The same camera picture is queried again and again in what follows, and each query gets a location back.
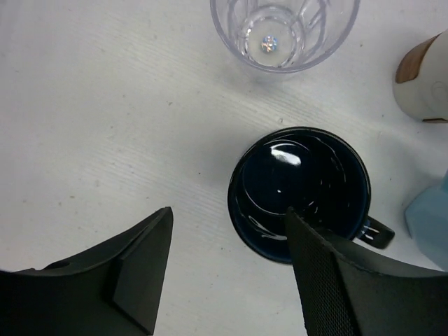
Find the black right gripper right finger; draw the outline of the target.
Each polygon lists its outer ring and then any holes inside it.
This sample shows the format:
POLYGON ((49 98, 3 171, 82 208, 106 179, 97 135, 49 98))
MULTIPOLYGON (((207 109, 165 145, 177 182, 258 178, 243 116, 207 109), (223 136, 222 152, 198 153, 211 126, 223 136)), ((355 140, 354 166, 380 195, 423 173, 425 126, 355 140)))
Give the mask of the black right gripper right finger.
POLYGON ((447 273, 380 255, 287 210, 308 335, 446 335, 447 273))

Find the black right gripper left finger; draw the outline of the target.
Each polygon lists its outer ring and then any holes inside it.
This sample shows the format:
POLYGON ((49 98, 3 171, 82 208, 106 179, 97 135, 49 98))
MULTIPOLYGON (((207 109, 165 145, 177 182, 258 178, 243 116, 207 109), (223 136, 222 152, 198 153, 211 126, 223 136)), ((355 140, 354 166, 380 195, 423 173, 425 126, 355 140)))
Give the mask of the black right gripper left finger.
POLYGON ((170 207, 43 269, 1 272, 2 335, 153 335, 172 241, 170 207))

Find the light blue cup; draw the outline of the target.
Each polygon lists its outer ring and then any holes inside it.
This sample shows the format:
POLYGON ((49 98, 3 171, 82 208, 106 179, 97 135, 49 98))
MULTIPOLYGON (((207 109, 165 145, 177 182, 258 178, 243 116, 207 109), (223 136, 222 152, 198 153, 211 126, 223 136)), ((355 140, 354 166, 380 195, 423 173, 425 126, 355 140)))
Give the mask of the light blue cup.
POLYGON ((420 252, 447 271, 447 174, 409 204, 405 221, 420 252))

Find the dark blue mug front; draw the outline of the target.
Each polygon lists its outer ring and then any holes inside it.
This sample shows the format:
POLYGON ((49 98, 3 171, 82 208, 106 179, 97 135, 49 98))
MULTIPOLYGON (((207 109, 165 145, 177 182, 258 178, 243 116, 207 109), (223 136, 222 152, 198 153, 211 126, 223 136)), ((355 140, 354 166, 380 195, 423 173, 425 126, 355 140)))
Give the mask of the dark blue mug front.
POLYGON ((289 265, 288 209, 313 227, 386 249, 395 232, 369 215, 371 194, 365 164, 345 140, 324 129, 289 127, 264 136, 242 155, 227 207, 245 245, 289 265))

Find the cream tumbler wood band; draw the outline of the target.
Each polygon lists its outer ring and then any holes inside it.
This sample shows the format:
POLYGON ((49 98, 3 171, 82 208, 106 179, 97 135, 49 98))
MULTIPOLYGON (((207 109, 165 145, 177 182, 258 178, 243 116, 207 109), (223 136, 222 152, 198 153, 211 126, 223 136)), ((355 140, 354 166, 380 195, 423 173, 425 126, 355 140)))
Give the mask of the cream tumbler wood band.
POLYGON ((395 72, 393 95, 402 112, 423 123, 447 122, 447 32, 411 49, 395 72))

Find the clear plastic cup front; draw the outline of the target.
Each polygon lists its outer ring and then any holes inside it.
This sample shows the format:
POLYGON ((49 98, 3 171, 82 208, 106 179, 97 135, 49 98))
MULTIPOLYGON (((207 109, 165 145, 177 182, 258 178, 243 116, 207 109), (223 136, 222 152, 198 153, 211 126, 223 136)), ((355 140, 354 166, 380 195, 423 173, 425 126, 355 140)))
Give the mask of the clear plastic cup front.
POLYGON ((216 32, 247 69, 289 75, 328 59, 347 39, 359 1, 210 1, 216 32))

